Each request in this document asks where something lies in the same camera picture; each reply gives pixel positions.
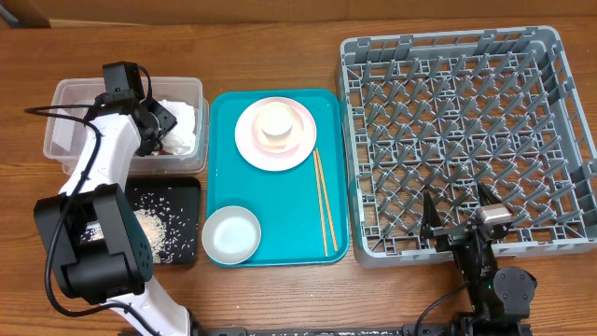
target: wooden chopsticks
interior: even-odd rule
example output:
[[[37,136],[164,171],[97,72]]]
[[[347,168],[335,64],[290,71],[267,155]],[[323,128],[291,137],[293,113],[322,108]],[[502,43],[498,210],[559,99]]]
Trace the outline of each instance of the wooden chopsticks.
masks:
[[[316,148],[313,151],[313,162],[315,164],[315,179],[317,180],[317,196],[319,198],[319,215],[321,216],[321,231],[324,238],[324,250],[326,251],[327,257],[327,231],[326,231],[326,218],[324,216],[324,206],[321,199],[321,185],[324,186],[324,198],[326,200],[327,219],[329,221],[329,228],[332,233],[332,243],[334,244],[334,251],[338,252],[338,244],[336,243],[336,231],[334,230],[334,221],[332,220],[332,212],[329,208],[329,199],[327,198],[327,187],[326,177],[324,175],[324,167],[321,164],[321,157],[319,155],[319,149]]]

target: white cup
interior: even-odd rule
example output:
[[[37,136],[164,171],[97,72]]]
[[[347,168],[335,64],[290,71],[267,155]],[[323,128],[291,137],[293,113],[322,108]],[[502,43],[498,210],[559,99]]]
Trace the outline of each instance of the white cup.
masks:
[[[264,105],[257,115],[257,126],[270,144],[282,146],[288,141],[295,122],[295,114],[288,105],[272,102]]]

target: small white dish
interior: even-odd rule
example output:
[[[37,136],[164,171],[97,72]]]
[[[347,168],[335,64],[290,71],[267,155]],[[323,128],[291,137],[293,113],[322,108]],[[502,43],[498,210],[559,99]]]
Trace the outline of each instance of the small white dish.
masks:
[[[251,130],[251,132],[253,133],[253,141],[255,141],[259,148],[270,153],[284,153],[296,147],[302,139],[302,134],[304,132],[305,125],[303,123],[302,116],[300,115],[300,113],[293,112],[293,114],[295,117],[292,125],[292,130],[290,131],[290,134],[288,135],[286,141],[283,144],[277,146],[272,144],[268,140],[265,134],[259,129],[259,125],[257,122],[258,118],[255,118],[255,121],[253,122],[252,126],[253,128]]]
[[[288,105],[271,102],[259,109],[256,122],[271,145],[283,146],[292,131],[294,120],[295,115]]]
[[[201,243],[207,255],[224,265],[249,259],[261,241],[261,226],[249,210],[226,206],[216,210],[203,225]]]
[[[253,122],[259,112],[258,107],[271,102],[288,105],[295,113],[295,119],[302,118],[304,126],[298,144],[282,152],[271,152],[258,146],[253,137]],[[268,172],[282,172],[298,166],[311,155],[316,140],[317,126],[309,110],[301,103],[284,97],[264,98],[252,103],[243,111],[234,130],[236,148],[243,158],[256,168]]]

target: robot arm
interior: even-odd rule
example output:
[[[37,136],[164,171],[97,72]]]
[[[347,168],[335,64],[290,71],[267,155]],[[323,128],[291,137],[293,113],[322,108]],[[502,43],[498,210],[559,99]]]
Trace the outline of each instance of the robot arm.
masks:
[[[86,116],[100,130],[102,142],[82,189],[74,194],[96,142],[96,133],[90,129],[60,194],[35,205],[35,224],[49,249],[65,200],[76,200],[58,236],[52,270],[68,298],[80,297],[89,304],[124,303],[159,335],[200,335],[201,326],[192,313],[175,303],[153,276],[149,242],[123,192],[132,157],[158,147],[175,125],[175,117],[152,97],[147,97],[145,105],[139,102],[145,95],[136,64],[105,65],[104,81],[107,93],[96,99]],[[98,224],[104,239],[80,239],[87,226]],[[130,312],[111,309],[142,335],[152,335]]]
[[[481,207],[469,225],[443,228],[428,193],[423,198],[421,236],[436,240],[436,251],[451,251],[467,283],[473,313],[458,313],[447,335],[531,336],[521,321],[531,313],[536,279],[518,267],[500,269],[493,240],[506,238],[512,212],[483,183],[478,183]]]

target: crumpled paper towel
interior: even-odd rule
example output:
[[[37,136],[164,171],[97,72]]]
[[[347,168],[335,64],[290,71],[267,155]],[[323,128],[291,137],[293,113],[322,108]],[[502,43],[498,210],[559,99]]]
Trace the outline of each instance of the crumpled paper towel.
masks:
[[[164,137],[164,151],[174,155],[189,154],[195,149],[195,108],[185,102],[161,100],[160,104],[176,117],[176,126]]]

